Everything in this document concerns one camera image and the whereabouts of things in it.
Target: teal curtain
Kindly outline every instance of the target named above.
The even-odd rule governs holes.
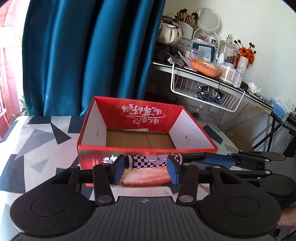
[[[85,115],[93,96],[143,99],[165,0],[31,0],[29,115]]]

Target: orange bowl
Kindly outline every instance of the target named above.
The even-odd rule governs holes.
[[[219,74],[221,74],[222,70],[214,67],[213,65],[206,63],[199,59],[192,59],[190,61],[191,67],[195,69],[196,71],[199,71],[206,76],[209,77],[217,77]]]

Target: geometric patterned tablecloth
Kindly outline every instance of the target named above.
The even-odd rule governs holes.
[[[70,166],[79,166],[76,143],[84,117],[20,116],[0,142],[0,241],[17,235],[9,211],[19,196]],[[199,121],[217,145],[218,154],[238,149],[217,127]],[[93,196],[93,188],[82,186]]]

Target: under-shelf basket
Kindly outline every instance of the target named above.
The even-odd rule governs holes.
[[[207,102],[198,98],[198,87],[206,85],[219,89],[220,92],[223,94],[222,98],[220,99],[220,105],[213,102]],[[238,106],[242,101],[242,98],[245,95],[245,92],[241,89],[236,89],[234,87],[227,86],[225,85],[225,83],[220,82],[218,80],[214,81],[213,79],[207,77],[200,77],[185,71],[176,70],[174,68],[174,65],[172,67],[170,88],[172,92],[178,95],[182,95],[184,97],[188,97],[229,112],[235,112],[237,110]]]

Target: person's hand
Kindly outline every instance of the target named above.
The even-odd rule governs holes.
[[[281,211],[277,228],[290,227],[288,234],[296,230],[296,207],[288,207]]]

